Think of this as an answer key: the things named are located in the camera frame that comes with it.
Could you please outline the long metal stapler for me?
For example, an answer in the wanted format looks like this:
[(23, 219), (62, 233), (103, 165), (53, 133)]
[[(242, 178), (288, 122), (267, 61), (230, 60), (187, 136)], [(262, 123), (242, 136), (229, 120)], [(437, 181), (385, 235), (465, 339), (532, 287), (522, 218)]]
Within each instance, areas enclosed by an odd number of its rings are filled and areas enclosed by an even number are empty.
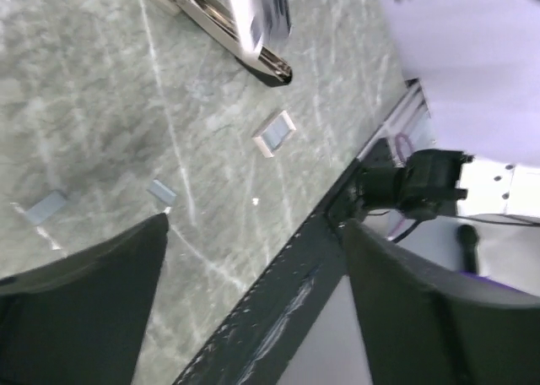
[(289, 0), (150, 0), (166, 13), (183, 12), (270, 88), (291, 83), (293, 70), (266, 44), (291, 31)]

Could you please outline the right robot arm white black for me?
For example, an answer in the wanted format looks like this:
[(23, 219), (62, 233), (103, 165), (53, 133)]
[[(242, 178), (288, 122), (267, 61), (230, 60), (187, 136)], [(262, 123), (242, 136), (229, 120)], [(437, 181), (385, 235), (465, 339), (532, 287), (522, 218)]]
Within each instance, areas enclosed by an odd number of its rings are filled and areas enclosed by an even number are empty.
[(362, 161), (359, 206), (411, 220), (539, 216), (539, 0), (382, 0), (441, 142), (397, 165)]

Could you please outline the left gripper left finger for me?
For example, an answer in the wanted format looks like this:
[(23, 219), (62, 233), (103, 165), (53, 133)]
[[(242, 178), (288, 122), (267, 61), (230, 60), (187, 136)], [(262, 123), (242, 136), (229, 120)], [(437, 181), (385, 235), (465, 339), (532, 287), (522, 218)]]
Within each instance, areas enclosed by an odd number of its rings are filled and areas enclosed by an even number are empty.
[(154, 215), (99, 245), (1, 281), (3, 384), (129, 384), (169, 230)]

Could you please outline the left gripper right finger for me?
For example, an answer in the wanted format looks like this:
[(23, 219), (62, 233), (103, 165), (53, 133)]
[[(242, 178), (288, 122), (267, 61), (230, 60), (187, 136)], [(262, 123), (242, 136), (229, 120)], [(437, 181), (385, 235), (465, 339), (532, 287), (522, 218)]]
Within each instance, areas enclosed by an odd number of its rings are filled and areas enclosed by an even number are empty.
[(536, 384), (539, 299), (350, 220), (343, 247), (375, 384)]

